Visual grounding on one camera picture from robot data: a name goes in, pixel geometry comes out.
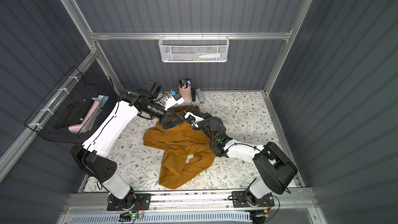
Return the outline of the mustard brown trousers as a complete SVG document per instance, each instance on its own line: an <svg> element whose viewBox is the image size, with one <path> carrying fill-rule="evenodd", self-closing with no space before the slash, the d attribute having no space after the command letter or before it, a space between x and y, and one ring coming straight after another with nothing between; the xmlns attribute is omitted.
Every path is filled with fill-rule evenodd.
<svg viewBox="0 0 398 224"><path fill-rule="evenodd" d="M209 146L210 139L184 122L164 129L159 122L143 136L143 144L164 151L159 184L177 189L207 170L216 155Z"/></svg>

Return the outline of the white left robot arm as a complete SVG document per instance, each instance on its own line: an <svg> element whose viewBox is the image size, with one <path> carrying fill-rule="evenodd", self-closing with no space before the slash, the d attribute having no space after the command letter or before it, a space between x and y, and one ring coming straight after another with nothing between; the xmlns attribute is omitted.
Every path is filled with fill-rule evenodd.
<svg viewBox="0 0 398 224"><path fill-rule="evenodd" d="M182 104L183 97L173 91L165 104L161 105L156 101L159 91L158 86L152 89L124 90L100 127L82 145L74 145L70 150L79 168L96 178L110 192L114 202L127 205L135 201L134 190L117 172L117 164L107 157L127 124L142 113L147 113L149 119L157 118L167 128L182 124L172 107Z"/></svg>

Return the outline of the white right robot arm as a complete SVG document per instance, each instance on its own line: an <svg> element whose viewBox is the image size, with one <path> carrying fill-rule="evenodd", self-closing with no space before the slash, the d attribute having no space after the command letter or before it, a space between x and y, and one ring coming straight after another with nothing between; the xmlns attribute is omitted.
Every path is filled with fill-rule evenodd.
<svg viewBox="0 0 398 224"><path fill-rule="evenodd" d="M235 158L252 162L259 174L245 190L246 199L251 205L271 193L278 195L289 192L288 185L298 173L294 162L274 142L265 145L251 145L239 142L228 135L223 122L218 117L187 122L195 130L201 130L210 139L210 150L218 157Z"/></svg>

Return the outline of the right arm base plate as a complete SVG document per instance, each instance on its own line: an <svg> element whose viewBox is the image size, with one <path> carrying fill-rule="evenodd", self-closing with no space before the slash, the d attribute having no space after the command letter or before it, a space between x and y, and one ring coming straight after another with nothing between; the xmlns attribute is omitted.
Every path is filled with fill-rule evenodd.
<svg viewBox="0 0 398 224"><path fill-rule="evenodd" d="M249 191L233 191L228 200L231 200L235 208L243 207L265 207L271 208L275 206L273 196L268 194L258 199Z"/></svg>

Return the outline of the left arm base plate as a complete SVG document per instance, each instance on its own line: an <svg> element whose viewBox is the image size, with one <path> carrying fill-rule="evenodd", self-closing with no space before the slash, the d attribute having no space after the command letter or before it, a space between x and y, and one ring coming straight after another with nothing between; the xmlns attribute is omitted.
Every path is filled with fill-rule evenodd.
<svg viewBox="0 0 398 224"><path fill-rule="evenodd" d="M109 194L107 211L138 211L149 210L151 194L128 194L124 199L118 199Z"/></svg>

